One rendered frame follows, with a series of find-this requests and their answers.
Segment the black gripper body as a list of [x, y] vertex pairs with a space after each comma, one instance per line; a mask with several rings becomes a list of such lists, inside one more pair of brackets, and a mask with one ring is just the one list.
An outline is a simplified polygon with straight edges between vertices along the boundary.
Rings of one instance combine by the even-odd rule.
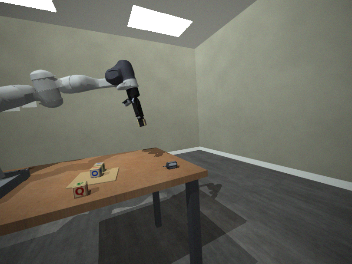
[[[133, 87], [133, 88], [129, 88], [126, 90], [128, 98], [134, 98], [134, 100], [136, 101], [136, 99], [138, 99], [137, 97], [140, 96], [138, 88], [137, 87]], [[137, 101], [136, 101], [137, 104]]]

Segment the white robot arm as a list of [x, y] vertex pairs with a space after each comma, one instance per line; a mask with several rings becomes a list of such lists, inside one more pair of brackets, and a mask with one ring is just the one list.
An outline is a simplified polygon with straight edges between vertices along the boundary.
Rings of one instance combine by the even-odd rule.
[[48, 108], [56, 108], [63, 104], [60, 92], [73, 94], [110, 87], [127, 90], [139, 86], [133, 67], [127, 60], [119, 60], [114, 67], [108, 69], [104, 79], [85, 75], [71, 75], [56, 79], [54, 76], [56, 75], [51, 72], [36, 70], [30, 74], [35, 88], [30, 85], [0, 87], [0, 112], [34, 101], [41, 101], [39, 104]]

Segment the beige square mat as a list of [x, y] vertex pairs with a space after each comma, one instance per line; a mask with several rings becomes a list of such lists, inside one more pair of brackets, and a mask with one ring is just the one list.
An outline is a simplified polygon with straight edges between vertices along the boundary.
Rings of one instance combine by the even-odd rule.
[[74, 183], [87, 181], [88, 185], [101, 184], [116, 181], [119, 167], [105, 169], [97, 178], [90, 178], [90, 172], [81, 172], [65, 189], [72, 188]]

